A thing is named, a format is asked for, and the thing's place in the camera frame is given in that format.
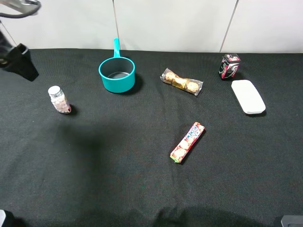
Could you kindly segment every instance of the white bottle cap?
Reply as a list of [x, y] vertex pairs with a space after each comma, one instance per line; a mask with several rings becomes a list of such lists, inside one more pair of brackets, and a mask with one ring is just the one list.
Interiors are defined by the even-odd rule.
[[59, 86], [52, 86], [48, 89], [48, 94], [54, 96], [60, 92], [61, 88]]

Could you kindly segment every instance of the clear plastic wrapper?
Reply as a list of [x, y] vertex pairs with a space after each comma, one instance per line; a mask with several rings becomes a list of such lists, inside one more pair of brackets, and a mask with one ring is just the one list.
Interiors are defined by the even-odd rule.
[[165, 69], [160, 79], [167, 84], [197, 96], [202, 89], [203, 82], [196, 79], [181, 78], [169, 68]]

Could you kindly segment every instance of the small tin can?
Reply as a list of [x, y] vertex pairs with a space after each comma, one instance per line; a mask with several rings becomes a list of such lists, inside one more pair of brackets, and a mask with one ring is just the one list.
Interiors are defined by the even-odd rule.
[[236, 53], [227, 53], [224, 55], [219, 69], [219, 75], [221, 79], [234, 77], [236, 71], [238, 70], [240, 62], [241, 60]]

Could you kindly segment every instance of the wrapped chocolate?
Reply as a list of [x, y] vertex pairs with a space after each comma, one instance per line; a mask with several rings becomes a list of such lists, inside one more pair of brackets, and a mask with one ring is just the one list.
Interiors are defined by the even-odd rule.
[[205, 127], [199, 122], [195, 122], [190, 128], [186, 136], [181, 140], [181, 142], [176, 146], [176, 148], [171, 152], [170, 157], [175, 161], [175, 163], [180, 163], [185, 155], [189, 152], [193, 144], [203, 133]]
[[202, 89], [203, 82], [196, 79], [184, 79], [179, 77], [177, 74], [169, 70], [165, 69], [160, 79], [167, 84], [170, 84], [174, 87], [177, 87], [181, 90], [187, 91], [189, 93], [197, 96]]

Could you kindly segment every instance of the black cloth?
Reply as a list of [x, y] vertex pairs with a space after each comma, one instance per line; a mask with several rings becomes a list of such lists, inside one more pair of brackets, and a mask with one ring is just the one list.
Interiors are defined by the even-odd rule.
[[[1, 72], [0, 209], [28, 227], [261, 226], [303, 212], [303, 55], [239, 54], [266, 112], [247, 116], [218, 70], [223, 54], [122, 51], [125, 94], [105, 90], [110, 50], [32, 50], [34, 81]], [[196, 97], [166, 68], [204, 81]], [[73, 105], [57, 113], [47, 90]], [[194, 122], [205, 134], [182, 164], [170, 152]]]

